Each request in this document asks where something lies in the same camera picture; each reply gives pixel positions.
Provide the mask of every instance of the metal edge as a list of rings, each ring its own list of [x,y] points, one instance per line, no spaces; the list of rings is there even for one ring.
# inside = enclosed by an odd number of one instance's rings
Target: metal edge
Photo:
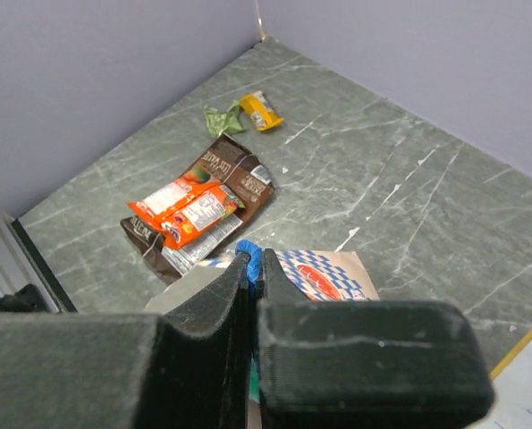
[[[15,235],[18,242],[23,247],[26,256],[30,259],[34,268],[40,274],[41,280],[45,284],[47,290],[55,301],[61,306],[61,308],[68,313],[77,313],[77,308],[73,305],[71,299],[61,286],[61,283],[57,280],[49,265],[45,262],[45,259],[39,253],[35,243],[31,240],[29,234],[21,225],[19,219],[15,219],[11,222],[11,230]]]

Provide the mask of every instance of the green wrapper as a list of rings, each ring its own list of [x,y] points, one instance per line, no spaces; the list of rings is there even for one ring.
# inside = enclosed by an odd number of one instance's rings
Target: green wrapper
[[[206,117],[206,126],[210,135],[217,139],[223,133],[236,134],[245,131],[238,121],[239,113],[240,102],[238,101],[234,101],[226,112],[218,112],[213,107],[206,107],[204,116]]]

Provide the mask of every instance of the lavender wall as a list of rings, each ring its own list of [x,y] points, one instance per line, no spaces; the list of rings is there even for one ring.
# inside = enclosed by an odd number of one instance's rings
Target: lavender wall
[[[31,208],[258,38],[251,0],[0,1],[0,211]]]
[[[532,0],[259,0],[266,33],[532,176]]]

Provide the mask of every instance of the blue object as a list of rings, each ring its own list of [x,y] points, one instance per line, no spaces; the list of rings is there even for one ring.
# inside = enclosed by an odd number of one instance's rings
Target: blue object
[[[249,292],[252,298],[256,297],[256,282],[262,266],[262,248],[248,240],[240,240],[236,245],[236,255],[240,252],[247,253],[250,257],[246,275],[249,282]]]
[[[246,276],[249,283],[249,295],[251,296],[250,312],[256,313],[256,282],[259,278],[259,273],[262,266],[262,248],[257,244],[248,240],[240,240],[236,245],[236,255],[240,252],[249,255],[248,268],[246,269]],[[251,370],[249,377],[249,398],[259,402],[259,358],[258,358],[258,338],[256,326],[251,327],[252,331],[252,359]]]

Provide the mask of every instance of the blue checkered pattern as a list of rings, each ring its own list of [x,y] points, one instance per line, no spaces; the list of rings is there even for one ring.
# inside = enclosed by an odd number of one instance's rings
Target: blue checkered pattern
[[[301,290],[311,298],[320,301],[331,301],[321,290],[316,288],[313,282],[306,279],[298,269],[297,265],[309,265],[323,274],[327,280],[341,294],[342,300],[369,300],[363,292],[363,285],[351,279],[345,270],[340,266],[332,265],[327,257],[317,254],[313,250],[283,250],[276,251],[275,254],[282,265],[285,275]],[[202,261],[203,266],[226,267],[231,262],[229,257],[218,257]]]

